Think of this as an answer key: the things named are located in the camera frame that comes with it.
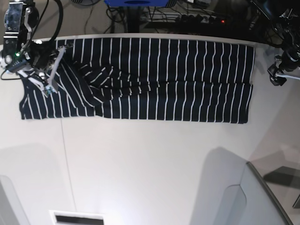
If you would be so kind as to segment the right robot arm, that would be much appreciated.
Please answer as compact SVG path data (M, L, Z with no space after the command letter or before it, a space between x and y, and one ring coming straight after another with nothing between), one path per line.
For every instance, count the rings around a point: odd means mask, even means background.
M56 30L50 40L38 44L33 37L41 22L35 2L32 0L14 0L9 2L4 16L5 35L3 36L2 63L10 73L16 73L26 67L37 71L48 71L58 61L58 50L54 41L63 22L63 6L55 1L59 9Z

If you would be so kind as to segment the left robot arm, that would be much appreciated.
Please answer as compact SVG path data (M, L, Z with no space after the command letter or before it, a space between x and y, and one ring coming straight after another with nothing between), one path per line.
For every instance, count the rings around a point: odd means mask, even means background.
M300 66L300 2L298 0L250 0L282 39L278 69L292 72Z

